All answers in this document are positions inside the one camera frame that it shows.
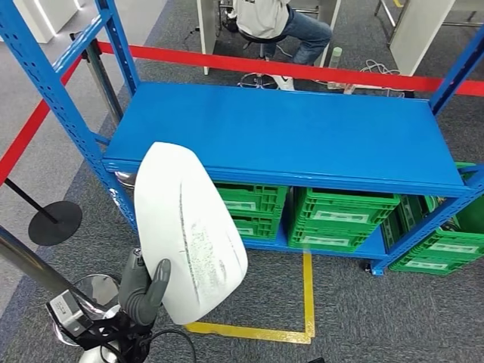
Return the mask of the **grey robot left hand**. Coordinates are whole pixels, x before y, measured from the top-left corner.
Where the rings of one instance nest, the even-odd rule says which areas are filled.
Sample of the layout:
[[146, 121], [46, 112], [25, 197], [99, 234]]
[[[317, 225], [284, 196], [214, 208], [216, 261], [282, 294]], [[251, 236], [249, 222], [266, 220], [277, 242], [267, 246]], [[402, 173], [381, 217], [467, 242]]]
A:
[[171, 261], [162, 259], [151, 277], [141, 250], [131, 250], [121, 279], [119, 292], [120, 308], [136, 324], [148, 326], [153, 323], [162, 305], [171, 272]]

